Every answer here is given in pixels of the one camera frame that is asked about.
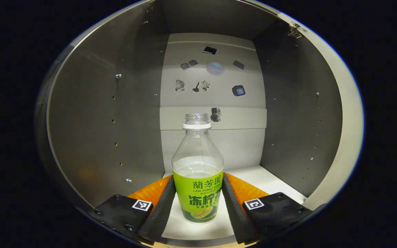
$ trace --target plastic bottle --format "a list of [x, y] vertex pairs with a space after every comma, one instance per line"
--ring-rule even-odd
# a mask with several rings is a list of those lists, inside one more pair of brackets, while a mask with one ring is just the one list
[[209, 139], [207, 114], [186, 114], [186, 135], [172, 157], [172, 172], [183, 216], [207, 223], [216, 216], [223, 182], [223, 157]]

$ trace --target green bottle label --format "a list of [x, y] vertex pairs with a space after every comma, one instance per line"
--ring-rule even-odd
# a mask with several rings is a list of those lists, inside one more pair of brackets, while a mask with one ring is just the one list
[[205, 178], [184, 177], [174, 171], [173, 176], [185, 218], [196, 223], [212, 220], [217, 213], [223, 170]]

